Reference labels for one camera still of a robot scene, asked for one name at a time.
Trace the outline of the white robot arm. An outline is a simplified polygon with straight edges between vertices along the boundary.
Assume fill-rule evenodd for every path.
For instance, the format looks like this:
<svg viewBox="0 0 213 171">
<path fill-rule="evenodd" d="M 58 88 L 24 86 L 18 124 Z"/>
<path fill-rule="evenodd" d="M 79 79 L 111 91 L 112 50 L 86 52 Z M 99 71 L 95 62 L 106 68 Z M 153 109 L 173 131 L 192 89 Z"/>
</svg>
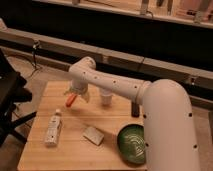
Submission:
<svg viewBox="0 0 213 171">
<path fill-rule="evenodd" d="M 201 171 L 192 105 L 179 83 L 100 72 L 89 56 L 72 64 L 69 74 L 69 90 L 83 98 L 92 84 L 143 107 L 148 171 Z"/>
</svg>

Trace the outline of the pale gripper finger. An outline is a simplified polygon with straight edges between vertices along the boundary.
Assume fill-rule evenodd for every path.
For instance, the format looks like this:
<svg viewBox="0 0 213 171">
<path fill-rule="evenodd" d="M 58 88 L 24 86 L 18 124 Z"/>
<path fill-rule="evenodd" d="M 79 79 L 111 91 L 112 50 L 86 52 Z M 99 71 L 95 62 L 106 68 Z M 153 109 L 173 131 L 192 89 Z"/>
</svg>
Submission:
<svg viewBox="0 0 213 171">
<path fill-rule="evenodd" d="M 72 93 L 74 93 L 74 90 L 68 89 L 68 90 L 66 90 L 63 94 L 64 94 L 64 95 L 68 95 L 68 94 L 72 94 Z"/>
<path fill-rule="evenodd" d="M 89 103 L 90 101 L 90 94 L 89 92 L 86 92 L 84 94 L 81 95 L 81 98 L 86 102 L 86 103 Z"/>
</svg>

